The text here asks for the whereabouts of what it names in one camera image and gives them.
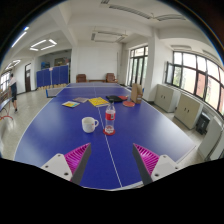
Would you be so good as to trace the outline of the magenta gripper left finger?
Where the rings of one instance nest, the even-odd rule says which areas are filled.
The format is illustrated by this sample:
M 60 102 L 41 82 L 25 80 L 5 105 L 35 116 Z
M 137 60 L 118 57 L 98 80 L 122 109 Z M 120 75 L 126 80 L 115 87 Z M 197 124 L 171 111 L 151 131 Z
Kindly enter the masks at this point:
M 79 185 L 90 155 L 91 144 L 87 143 L 67 154 L 54 155 L 42 166 L 42 169 Z

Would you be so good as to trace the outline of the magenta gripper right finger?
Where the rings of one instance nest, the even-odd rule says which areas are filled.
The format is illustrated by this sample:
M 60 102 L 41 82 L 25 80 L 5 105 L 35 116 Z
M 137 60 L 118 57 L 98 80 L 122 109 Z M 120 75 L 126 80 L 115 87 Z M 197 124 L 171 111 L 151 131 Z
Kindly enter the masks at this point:
M 149 149 L 133 144 L 133 156 L 144 185 L 148 185 L 179 170 L 168 155 L 157 155 Z

